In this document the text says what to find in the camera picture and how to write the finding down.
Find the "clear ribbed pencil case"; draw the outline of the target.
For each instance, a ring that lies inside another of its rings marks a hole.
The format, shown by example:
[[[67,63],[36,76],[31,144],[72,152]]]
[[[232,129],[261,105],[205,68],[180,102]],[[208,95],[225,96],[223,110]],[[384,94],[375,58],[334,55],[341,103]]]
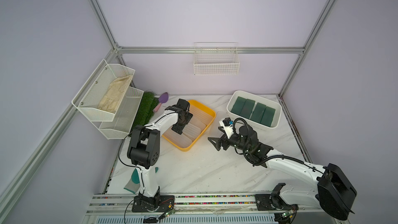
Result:
[[[193,114],[193,117],[199,120],[200,122],[204,123],[205,125],[209,125],[213,120],[213,116],[206,113],[205,111],[199,109],[195,106],[190,106],[190,113]]]
[[[195,126],[199,127],[201,129],[201,131],[203,131],[206,128],[206,124],[197,120],[196,118],[192,118],[188,124],[195,125]]]
[[[199,127],[191,124],[186,125],[182,131],[182,133],[192,141],[196,140],[201,132]]]

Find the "green pencil case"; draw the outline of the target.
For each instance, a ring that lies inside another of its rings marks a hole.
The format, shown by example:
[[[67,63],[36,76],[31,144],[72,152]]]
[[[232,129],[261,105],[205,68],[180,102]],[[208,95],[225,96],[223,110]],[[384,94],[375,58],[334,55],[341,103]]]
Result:
[[[260,123],[263,118],[266,108],[267,108],[266,105],[264,105],[262,103],[257,103],[252,112],[250,120],[253,122],[256,122],[256,123]]]
[[[260,124],[266,127],[271,127],[274,120],[275,112],[276,110],[274,108],[267,106],[264,110]]]
[[[242,107],[242,110],[240,112],[240,116],[249,119],[252,114],[255,103],[256,102],[254,100],[246,99]]]
[[[238,96],[231,109],[231,112],[233,114],[239,115],[244,107],[245,102],[246,102],[245,98]]]

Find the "clear pencil case front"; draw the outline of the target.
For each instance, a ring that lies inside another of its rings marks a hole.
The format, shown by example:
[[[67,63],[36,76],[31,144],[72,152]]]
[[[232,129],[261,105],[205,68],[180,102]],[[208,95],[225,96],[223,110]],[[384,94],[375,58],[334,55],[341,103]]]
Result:
[[[163,136],[165,139],[181,149],[188,148],[193,143],[188,136],[184,134],[178,134],[172,130],[167,130]]]

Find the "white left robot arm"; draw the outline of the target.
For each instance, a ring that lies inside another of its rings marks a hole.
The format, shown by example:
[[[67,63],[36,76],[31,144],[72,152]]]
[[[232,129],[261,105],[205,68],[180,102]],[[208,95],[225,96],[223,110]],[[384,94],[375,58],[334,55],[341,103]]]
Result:
[[[127,158],[136,167],[140,189],[132,203],[132,212],[155,212],[161,206],[160,186],[155,177],[155,164],[160,156],[160,137],[171,129],[182,135],[192,119],[190,103],[179,99],[165,109],[163,115],[147,125],[137,125],[131,131]]]

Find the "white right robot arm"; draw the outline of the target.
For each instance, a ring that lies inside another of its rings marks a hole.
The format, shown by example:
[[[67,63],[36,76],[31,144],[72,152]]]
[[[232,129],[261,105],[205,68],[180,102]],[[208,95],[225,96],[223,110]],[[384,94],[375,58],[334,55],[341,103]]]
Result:
[[[258,209],[297,210],[298,206],[311,206],[324,210],[331,217],[346,221],[352,213],[357,196],[352,183],[341,168],[334,164],[320,166],[287,156],[271,146],[261,143],[252,127],[219,127],[222,136],[210,137],[217,151],[236,149],[253,167],[264,167],[290,175],[305,183],[304,187],[278,183],[270,194],[257,195]]]

